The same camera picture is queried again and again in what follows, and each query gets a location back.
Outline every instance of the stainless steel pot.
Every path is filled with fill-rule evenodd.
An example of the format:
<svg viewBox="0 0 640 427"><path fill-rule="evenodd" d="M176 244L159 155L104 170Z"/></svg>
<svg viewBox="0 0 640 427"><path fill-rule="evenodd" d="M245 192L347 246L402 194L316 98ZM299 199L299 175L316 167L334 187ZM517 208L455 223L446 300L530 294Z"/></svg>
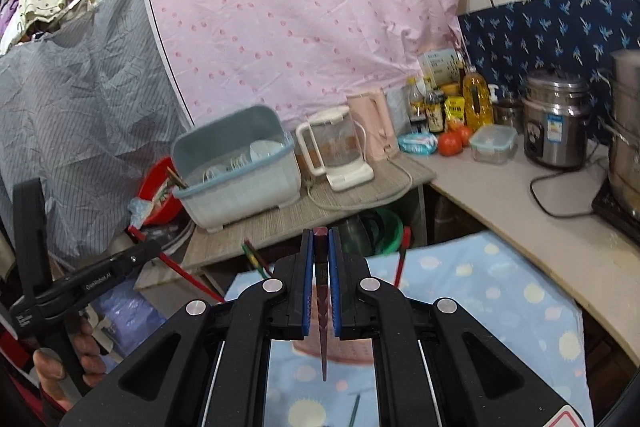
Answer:
<svg viewBox="0 0 640 427"><path fill-rule="evenodd" d="M611 83L613 104L611 115L622 127L640 136L640 90L613 81Z"/></svg>
<svg viewBox="0 0 640 427"><path fill-rule="evenodd" d="M615 120L600 123L613 139L609 148L609 182L618 203L640 220L640 137Z"/></svg>
<svg viewBox="0 0 640 427"><path fill-rule="evenodd" d="M588 84L561 71L534 71L527 77L524 150L540 164L562 169L582 166L586 125L591 114Z"/></svg>
<svg viewBox="0 0 640 427"><path fill-rule="evenodd" d="M524 107L522 100L500 100L492 104L494 123L513 127L518 134L524 133Z"/></svg>

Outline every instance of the pink curtain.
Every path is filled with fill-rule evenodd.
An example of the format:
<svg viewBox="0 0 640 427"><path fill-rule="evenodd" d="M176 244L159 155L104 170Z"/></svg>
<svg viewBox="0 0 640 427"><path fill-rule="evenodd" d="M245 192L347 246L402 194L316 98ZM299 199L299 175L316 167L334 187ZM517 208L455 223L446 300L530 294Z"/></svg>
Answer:
<svg viewBox="0 0 640 427"><path fill-rule="evenodd" d="M273 107L287 128L344 95L401 86L423 51L456 45L458 0L146 0L196 124Z"/></svg>

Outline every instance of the white electric kettle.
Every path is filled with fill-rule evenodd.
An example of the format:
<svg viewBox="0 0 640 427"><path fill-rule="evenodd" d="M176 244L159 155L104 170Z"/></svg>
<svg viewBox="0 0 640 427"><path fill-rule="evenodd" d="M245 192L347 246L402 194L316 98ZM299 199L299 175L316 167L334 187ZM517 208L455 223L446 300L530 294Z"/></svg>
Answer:
<svg viewBox="0 0 640 427"><path fill-rule="evenodd" d="M296 137L311 174L314 176L326 174L331 188L336 192L373 179L373 169L364 161L362 156L364 148L358 141L347 105L317 112L306 120L296 129ZM366 142L366 132L362 126L359 127ZM305 142L305 131L308 131L311 136L312 152L319 163L318 167L314 165Z"/></svg>

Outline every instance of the plastic food container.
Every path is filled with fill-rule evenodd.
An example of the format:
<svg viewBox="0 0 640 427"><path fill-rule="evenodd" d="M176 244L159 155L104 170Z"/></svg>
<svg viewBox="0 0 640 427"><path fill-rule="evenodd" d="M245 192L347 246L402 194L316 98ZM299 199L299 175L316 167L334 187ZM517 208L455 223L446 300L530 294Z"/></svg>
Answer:
<svg viewBox="0 0 640 427"><path fill-rule="evenodd" d="M469 139L474 160L505 163L518 147L517 131L507 125L484 125Z"/></svg>
<svg viewBox="0 0 640 427"><path fill-rule="evenodd" d="M269 140L270 155L254 154L252 144ZM194 129L174 143L171 156L188 188L174 188L196 224L207 232L300 198L300 169L294 141L269 107L254 105ZM214 175L203 178L205 172Z"/></svg>

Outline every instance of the power cord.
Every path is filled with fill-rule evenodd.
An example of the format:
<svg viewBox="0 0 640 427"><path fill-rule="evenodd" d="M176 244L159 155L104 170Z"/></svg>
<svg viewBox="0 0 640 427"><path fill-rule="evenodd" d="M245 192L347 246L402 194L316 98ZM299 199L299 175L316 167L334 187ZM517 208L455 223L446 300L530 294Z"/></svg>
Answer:
<svg viewBox="0 0 640 427"><path fill-rule="evenodd" d="M379 200L369 201L367 203L354 204L354 205L332 205L332 204L320 203L313 196L313 193L312 193L311 189L313 188L314 183L313 183L313 181L309 181L309 180L305 181L306 195L309 196L309 199L312 201L313 204L315 204L315 206L317 206L318 208L322 208L322 210L328 210L330 212L334 212L336 210L346 210L348 212L360 212L361 210L368 210L373 205L375 205L375 206L384 206L386 204L393 203L394 201L399 200L400 198L402 198L402 196L404 196L407 192L409 192L409 190L411 190L411 187L414 185L414 177L411 175L411 172L409 172L407 169L402 167L400 164L396 163L396 161L394 159L389 158L388 161L389 161L389 163L391 163L391 165L393 165L397 169L399 169L402 172L404 172L404 174L407 176L409 181L400 190L396 190L396 191L392 192L389 195L385 195L383 198L381 198Z"/></svg>
<svg viewBox="0 0 640 427"><path fill-rule="evenodd" d="M584 161L585 166L589 166L591 159L593 158L593 155L595 154L596 150L598 150L598 146L600 144L596 143L595 147L593 148L593 151L591 151L591 153L587 156L587 159ZM545 181L545 180L551 180L553 178L559 178L560 176L564 176L565 174L572 174L573 172L579 172L576 171L575 169L572 170L566 170L566 171L560 171L560 172L554 172L553 174L547 174L546 176L539 176L538 178L533 178L529 184L529 191L531 192L531 196L533 196L534 201L538 204L538 206L540 207L540 210L542 210L547 216L550 217L554 217L556 219L574 219L575 217L585 217L585 216L591 216L591 214L593 214L593 210L590 210L589 212L576 212L573 214L554 214L552 212L549 212L540 202L540 200L538 199L535 190L533 190L533 185L541 182L541 181Z"/></svg>

